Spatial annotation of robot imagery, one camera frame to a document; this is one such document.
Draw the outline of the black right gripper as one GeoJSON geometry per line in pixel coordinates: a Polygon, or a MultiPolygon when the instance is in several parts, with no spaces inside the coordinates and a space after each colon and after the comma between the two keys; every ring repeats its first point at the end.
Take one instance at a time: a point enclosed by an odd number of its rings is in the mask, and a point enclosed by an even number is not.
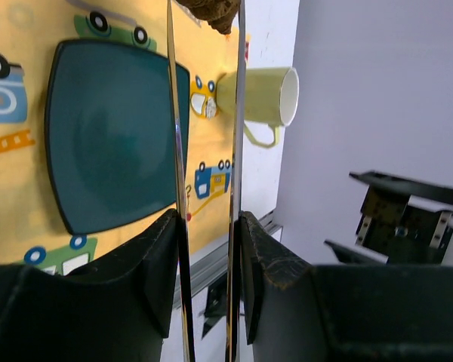
{"type": "Polygon", "coordinates": [[[380,173],[350,172],[368,185],[356,230],[356,245],[325,240],[343,264],[440,264],[446,250],[451,210],[432,211],[409,204],[411,197],[453,206],[453,188],[380,173]]]}

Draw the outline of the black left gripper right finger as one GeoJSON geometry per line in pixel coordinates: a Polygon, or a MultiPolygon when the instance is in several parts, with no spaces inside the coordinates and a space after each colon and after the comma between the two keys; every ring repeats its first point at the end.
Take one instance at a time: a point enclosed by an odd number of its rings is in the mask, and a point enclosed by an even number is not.
{"type": "Polygon", "coordinates": [[[256,361],[453,361],[453,267],[311,265],[239,216],[256,361]]]}

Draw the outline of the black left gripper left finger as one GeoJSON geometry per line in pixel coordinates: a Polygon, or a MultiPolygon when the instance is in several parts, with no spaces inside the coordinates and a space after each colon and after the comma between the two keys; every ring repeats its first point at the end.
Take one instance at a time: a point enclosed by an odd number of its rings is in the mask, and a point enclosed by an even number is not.
{"type": "Polygon", "coordinates": [[[177,212],[102,257],[49,275],[0,265],[0,361],[158,361],[177,275],[177,212]]]}

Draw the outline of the silver metal tongs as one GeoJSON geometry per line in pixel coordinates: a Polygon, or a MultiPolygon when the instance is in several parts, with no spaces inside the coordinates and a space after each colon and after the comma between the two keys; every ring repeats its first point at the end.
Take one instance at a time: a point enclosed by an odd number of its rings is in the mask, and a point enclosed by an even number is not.
{"type": "MultiPolygon", "coordinates": [[[[190,277],[190,250],[188,228],[186,221],[186,186],[183,161],[182,133],[180,127],[179,97],[177,89],[177,63],[174,48],[174,25],[171,2],[167,1],[167,55],[168,71],[171,89],[172,121],[174,131],[174,168],[176,180],[177,208],[177,245],[180,269],[180,301],[183,328],[183,359],[194,361],[195,344],[193,337],[193,307],[190,277]]],[[[236,70],[236,92],[234,102],[235,127],[233,130],[233,174],[230,181],[230,224],[228,233],[227,288],[226,288],[226,361],[239,361],[239,298],[241,277],[240,270],[240,240],[236,237],[236,223],[241,210],[242,194],[242,148],[243,129],[245,120],[245,3],[239,2],[239,44],[236,70]]]]}

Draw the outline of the brown chocolate bread piece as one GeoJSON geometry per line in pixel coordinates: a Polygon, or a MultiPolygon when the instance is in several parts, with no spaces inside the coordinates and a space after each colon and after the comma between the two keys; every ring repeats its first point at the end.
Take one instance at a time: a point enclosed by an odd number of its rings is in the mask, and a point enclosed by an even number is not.
{"type": "Polygon", "coordinates": [[[191,14],[204,20],[221,35],[231,33],[235,16],[239,12],[239,0],[178,0],[191,14]]]}

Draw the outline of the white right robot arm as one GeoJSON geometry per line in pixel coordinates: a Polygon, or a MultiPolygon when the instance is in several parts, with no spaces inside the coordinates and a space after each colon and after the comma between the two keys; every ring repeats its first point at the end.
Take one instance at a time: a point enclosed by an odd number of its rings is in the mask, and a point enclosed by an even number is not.
{"type": "Polygon", "coordinates": [[[367,185],[356,246],[324,243],[344,264],[453,266],[453,187],[380,173],[350,173],[367,185]]]}

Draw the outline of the light green mug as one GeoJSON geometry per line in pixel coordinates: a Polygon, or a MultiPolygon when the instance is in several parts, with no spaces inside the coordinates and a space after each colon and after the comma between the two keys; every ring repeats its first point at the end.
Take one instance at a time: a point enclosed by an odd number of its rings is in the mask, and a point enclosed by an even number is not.
{"type": "Polygon", "coordinates": [[[300,79],[294,67],[247,69],[244,86],[243,120],[266,125],[273,139],[266,143],[243,127],[248,140],[261,148],[271,149],[279,143],[280,130],[288,127],[297,112],[300,79]]]}

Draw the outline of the teal square plate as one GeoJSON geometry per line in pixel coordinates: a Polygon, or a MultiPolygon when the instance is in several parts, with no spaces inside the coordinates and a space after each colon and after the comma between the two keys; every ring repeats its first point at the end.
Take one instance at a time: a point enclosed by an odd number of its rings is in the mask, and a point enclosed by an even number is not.
{"type": "Polygon", "coordinates": [[[176,200],[168,59],[91,38],[58,44],[45,107],[48,174],[67,231],[86,235],[176,200]]]}

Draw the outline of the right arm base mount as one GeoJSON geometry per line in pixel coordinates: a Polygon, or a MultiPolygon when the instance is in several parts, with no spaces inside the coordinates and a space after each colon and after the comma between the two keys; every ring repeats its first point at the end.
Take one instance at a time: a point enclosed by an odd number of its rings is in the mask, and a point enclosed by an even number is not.
{"type": "Polygon", "coordinates": [[[227,273],[224,272],[218,279],[208,286],[205,310],[201,313],[204,317],[202,339],[227,315],[227,273]]]}

